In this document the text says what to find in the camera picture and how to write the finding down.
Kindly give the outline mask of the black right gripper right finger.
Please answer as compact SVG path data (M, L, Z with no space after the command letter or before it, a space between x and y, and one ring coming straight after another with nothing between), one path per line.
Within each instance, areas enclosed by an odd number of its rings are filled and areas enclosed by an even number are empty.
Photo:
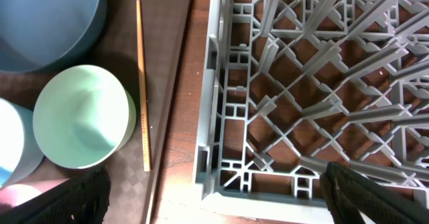
M329 162L320 176L323 199L335 223L425 224L428 209L378 185L355 171Z

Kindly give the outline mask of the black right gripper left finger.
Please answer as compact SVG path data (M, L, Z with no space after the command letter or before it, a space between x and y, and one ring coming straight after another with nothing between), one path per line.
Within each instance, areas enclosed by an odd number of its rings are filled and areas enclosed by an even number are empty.
M111 179L104 167L59 183L20 202L1 195L2 223L94 223L104 221Z

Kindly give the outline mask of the small pink bowl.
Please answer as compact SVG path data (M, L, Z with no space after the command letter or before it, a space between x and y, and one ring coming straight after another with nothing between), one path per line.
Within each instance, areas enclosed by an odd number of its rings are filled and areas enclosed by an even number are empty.
M1 189L1 212L4 213L41 194L35 187L26 184L14 184Z

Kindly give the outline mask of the light blue bowl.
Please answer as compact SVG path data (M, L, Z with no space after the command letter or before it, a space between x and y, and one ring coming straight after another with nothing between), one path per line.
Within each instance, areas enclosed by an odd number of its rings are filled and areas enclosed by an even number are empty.
M1 99L1 187L30 175L42 162L33 129L33 112Z

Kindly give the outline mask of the mint green bowl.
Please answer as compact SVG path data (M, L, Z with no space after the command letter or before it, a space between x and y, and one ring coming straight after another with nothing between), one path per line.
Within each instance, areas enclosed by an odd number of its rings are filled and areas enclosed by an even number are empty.
M63 70L42 89L33 127L50 161L85 169L120 150L136 120L133 99L114 74L99 66L79 65Z

